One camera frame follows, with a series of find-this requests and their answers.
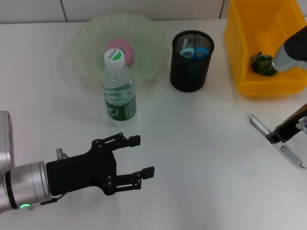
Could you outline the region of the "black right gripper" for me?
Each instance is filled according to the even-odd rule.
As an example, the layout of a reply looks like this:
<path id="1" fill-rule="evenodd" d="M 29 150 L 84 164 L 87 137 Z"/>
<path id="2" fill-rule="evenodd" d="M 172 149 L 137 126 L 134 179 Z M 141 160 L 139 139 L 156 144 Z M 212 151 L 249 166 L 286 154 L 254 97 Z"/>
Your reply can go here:
<path id="1" fill-rule="evenodd" d="M 297 124 L 305 116 L 307 116 L 307 104 L 303 105 L 296 112 L 294 112 L 289 118 L 277 126 L 277 128 L 273 132 L 269 133 L 265 138 L 271 144 L 287 142 L 302 130 L 302 128 L 297 127 Z"/>

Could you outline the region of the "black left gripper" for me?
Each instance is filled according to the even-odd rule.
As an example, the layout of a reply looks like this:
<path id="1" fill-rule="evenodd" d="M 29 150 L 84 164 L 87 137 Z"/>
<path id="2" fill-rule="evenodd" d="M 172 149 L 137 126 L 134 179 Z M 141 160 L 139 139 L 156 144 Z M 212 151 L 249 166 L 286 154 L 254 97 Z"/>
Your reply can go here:
<path id="1" fill-rule="evenodd" d="M 140 144 L 139 135 L 127 138 L 120 132 L 94 140 L 85 154 L 48 162 L 46 170 L 51 194 L 58 196 L 91 186 L 100 188 L 107 196 L 115 192 L 140 190 L 143 180 L 154 177 L 155 168 L 152 166 L 117 176 L 117 163 L 112 152 Z"/>

